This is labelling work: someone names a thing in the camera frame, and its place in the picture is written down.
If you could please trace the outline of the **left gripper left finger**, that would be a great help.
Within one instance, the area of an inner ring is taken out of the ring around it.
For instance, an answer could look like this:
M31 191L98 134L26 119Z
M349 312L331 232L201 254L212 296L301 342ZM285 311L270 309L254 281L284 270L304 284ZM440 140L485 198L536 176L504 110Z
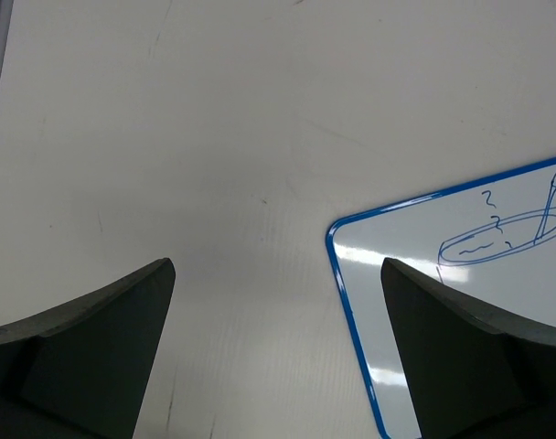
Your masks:
M176 279L168 258L0 326L0 438L130 438Z

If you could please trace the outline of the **blue-framed small whiteboard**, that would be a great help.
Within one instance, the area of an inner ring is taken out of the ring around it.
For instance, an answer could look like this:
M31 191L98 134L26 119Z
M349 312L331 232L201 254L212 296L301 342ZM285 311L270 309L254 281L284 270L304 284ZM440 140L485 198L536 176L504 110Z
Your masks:
M418 438L381 265L556 327L556 157L339 219L326 249L378 432Z

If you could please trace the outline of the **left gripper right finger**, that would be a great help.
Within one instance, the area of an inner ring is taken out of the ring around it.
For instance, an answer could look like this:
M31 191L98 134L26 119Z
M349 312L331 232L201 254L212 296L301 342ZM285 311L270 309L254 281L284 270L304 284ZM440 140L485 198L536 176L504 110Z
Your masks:
M556 327L387 258L380 279L424 438L556 438Z

